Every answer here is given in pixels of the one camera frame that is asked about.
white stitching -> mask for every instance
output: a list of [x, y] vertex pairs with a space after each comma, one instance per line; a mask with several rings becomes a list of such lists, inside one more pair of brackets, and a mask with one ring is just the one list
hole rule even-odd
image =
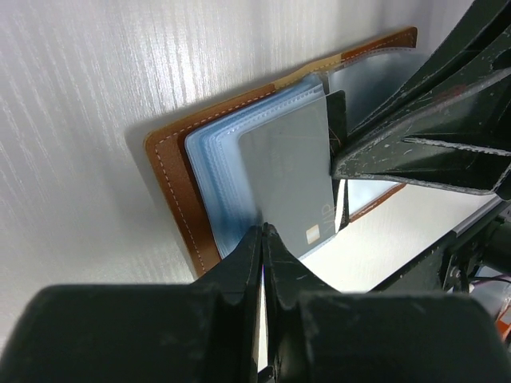
[[[357, 56], [361, 55], [361, 54], [364, 54], [368, 51], [373, 51], [377, 48], [379, 48], [380, 46], [385, 46], [385, 45], [388, 45], [390, 44], [391, 42], [394, 42], [400, 38], [407, 38], [407, 37], [410, 37], [413, 39], [413, 36], [411, 34], [405, 34], [405, 35], [402, 35], [402, 36], [397, 36], [396, 38], [392, 39], [392, 40], [389, 40], [389, 41], [385, 41], [385, 42], [382, 42], [381, 44], [378, 44], [377, 46], [373, 47], [373, 48], [369, 48], [369, 49], [366, 49], [366, 50], [363, 50], [362, 52], [359, 52], [357, 54], [355, 54], [353, 57], [350, 57], [350, 61], [353, 60], [354, 58], [356, 58]], [[328, 62], [324, 65], [321, 65], [319, 66], [318, 68], [314, 68], [313, 70], [311, 70], [309, 73], [311, 72], [314, 72], [316, 70], [319, 70], [319, 69], [322, 69], [322, 68], [325, 68], [327, 66], [330, 66], [330, 65], [334, 65], [334, 64], [338, 64], [339, 62], [342, 62], [343, 60], [343, 56], [341, 55], [341, 58], [338, 59], [338, 60], [334, 60], [332, 62]], [[282, 86], [279, 87], [279, 89], [281, 88], [284, 88], [286, 86], [288, 86], [289, 84], [292, 84], [294, 81], [290, 81]], [[160, 157], [160, 153], [158, 152], [158, 147], [157, 145], [159, 144], [162, 144], [163, 142], [165, 142], [166, 140], [168, 140], [169, 138], [172, 138], [174, 136], [177, 136], [178, 134], [181, 134], [182, 132], [184, 132], [185, 130], [189, 130], [191, 129], [192, 127], [194, 126], [197, 126], [197, 125], [200, 125], [200, 124], [203, 124], [204, 122], [206, 121], [209, 121], [209, 120], [212, 120], [213, 118], [215, 117], [218, 117], [218, 116], [221, 116], [227, 112], [231, 112], [232, 110], [235, 110], [235, 109], [238, 109], [240, 108], [241, 106], [244, 106], [244, 105], [247, 105], [247, 104], [250, 104], [251, 102], [253, 101], [257, 101], [259, 100], [260, 98], [263, 98], [263, 97], [266, 97], [266, 96], [269, 96], [270, 94], [273, 94], [276, 92], [277, 89], [271, 91], [271, 92], [268, 92], [268, 93], [265, 93], [263, 96], [259, 96], [259, 97], [254, 97], [250, 100], [246, 100], [244, 102], [242, 102], [241, 104], [238, 104], [238, 105], [235, 105], [229, 109], [225, 109], [221, 112], [218, 112], [218, 113], [215, 113], [213, 116], [209, 116], [201, 121], [198, 121], [198, 122], [195, 122], [189, 126], [187, 126], [186, 128], [183, 128], [181, 129], [179, 132], [174, 132], [172, 135], [170, 136], [166, 136], [164, 139], [158, 141], [155, 146], [154, 146], [154, 152], [156, 153], [156, 157], [158, 157], [158, 160], [160, 161], [160, 166], [161, 166], [161, 170], [163, 171], [163, 174], [164, 174], [164, 177], [165, 179], [167, 180], [167, 185], [168, 185], [168, 188], [170, 189], [170, 192], [172, 193], [172, 197], [174, 199], [174, 202], [176, 203], [176, 206], [177, 206], [177, 210], [179, 210], [179, 213], [181, 215], [181, 218], [183, 219], [183, 223], [184, 225], [186, 226], [186, 230], [188, 231], [188, 233], [190, 234], [190, 239], [192, 240], [192, 244], [193, 244], [193, 247], [195, 248], [195, 251], [197, 253], [197, 256], [199, 257], [199, 261], [200, 261], [200, 265], [202, 266], [202, 270], [205, 272], [206, 271], [206, 268], [204, 267], [204, 262], [202, 260], [202, 257], [200, 256], [200, 252], [199, 252], [199, 249], [197, 248], [197, 245], [196, 245], [196, 242], [195, 242], [195, 239], [193, 238], [193, 234], [192, 232], [190, 231], [190, 227], [188, 226], [188, 223], [186, 222], [186, 219], [184, 218], [184, 214], [183, 214], [183, 211], [181, 210], [181, 207], [179, 206], [179, 201], [177, 200], [176, 198], [176, 194], [174, 193], [174, 190], [172, 189], [172, 185], [170, 184], [170, 179], [168, 178], [167, 176], [167, 171], [165, 170], [165, 166], [163, 165], [163, 161], [161, 160], [161, 157]]]

cable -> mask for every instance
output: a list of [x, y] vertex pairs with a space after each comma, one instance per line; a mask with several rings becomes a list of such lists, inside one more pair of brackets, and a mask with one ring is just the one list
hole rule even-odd
[[473, 277], [470, 278], [470, 281], [480, 281], [477, 283], [477, 285], [484, 283], [484, 282], [506, 282], [511, 284], [511, 281], [509, 279], [504, 279], [502, 277], [507, 277], [507, 275], [499, 275], [497, 277]]

brown leather wallet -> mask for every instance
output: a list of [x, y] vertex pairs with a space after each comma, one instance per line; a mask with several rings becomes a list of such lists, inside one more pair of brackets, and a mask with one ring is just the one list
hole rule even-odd
[[184, 149], [186, 136], [217, 118], [270, 96], [279, 89], [293, 85], [309, 73], [334, 69], [345, 61], [377, 49], [414, 48], [416, 41], [417, 28], [407, 27], [334, 56], [314, 61], [261, 88], [203, 109], [147, 135], [145, 151], [180, 233], [183, 235], [198, 276], [214, 267], [220, 261], [220, 255]]

card holder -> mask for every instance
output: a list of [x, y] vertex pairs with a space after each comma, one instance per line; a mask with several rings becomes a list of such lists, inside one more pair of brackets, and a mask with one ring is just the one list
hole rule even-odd
[[145, 150], [199, 276], [220, 261], [220, 254], [184, 147], [186, 136], [207, 123], [295, 84], [309, 73], [327, 72], [347, 60], [361, 57], [375, 49], [412, 48], [415, 47], [416, 41], [417, 29], [405, 28], [334, 56], [314, 61], [271, 84], [203, 109], [149, 133], [145, 139]]

